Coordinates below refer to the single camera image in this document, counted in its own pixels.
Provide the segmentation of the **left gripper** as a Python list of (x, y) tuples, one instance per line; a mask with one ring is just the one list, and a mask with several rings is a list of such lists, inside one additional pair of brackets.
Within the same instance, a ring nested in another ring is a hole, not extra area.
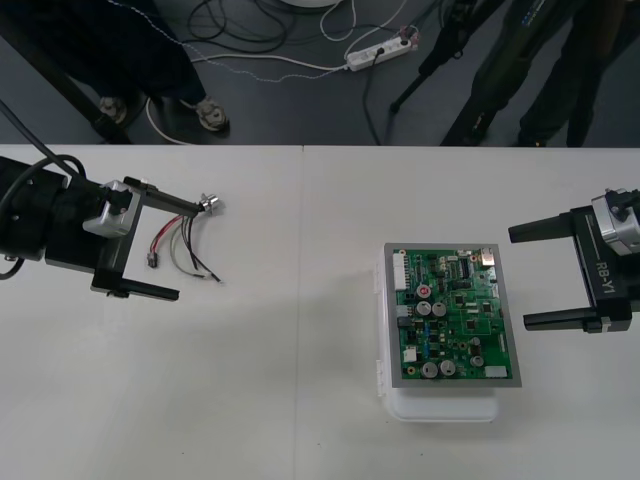
[(178, 290), (126, 279), (124, 270), (144, 206), (186, 217), (196, 217), (204, 207), (151, 185), (133, 186), (130, 179), (112, 181), (107, 186), (116, 193), (131, 195), (127, 210), (112, 216), (109, 206), (69, 187), (55, 205), (45, 262), (89, 274), (90, 288), (95, 292), (177, 301)]

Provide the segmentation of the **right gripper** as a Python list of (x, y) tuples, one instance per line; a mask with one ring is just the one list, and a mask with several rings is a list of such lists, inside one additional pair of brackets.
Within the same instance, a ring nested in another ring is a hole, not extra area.
[(603, 240), (591, 206), (510, 227), (512, 244), (571, 238), (589, 300), (588, 308), (526, 314), (527, 331), (627, 331), (639, 312), (639, 255), (619, 256)]

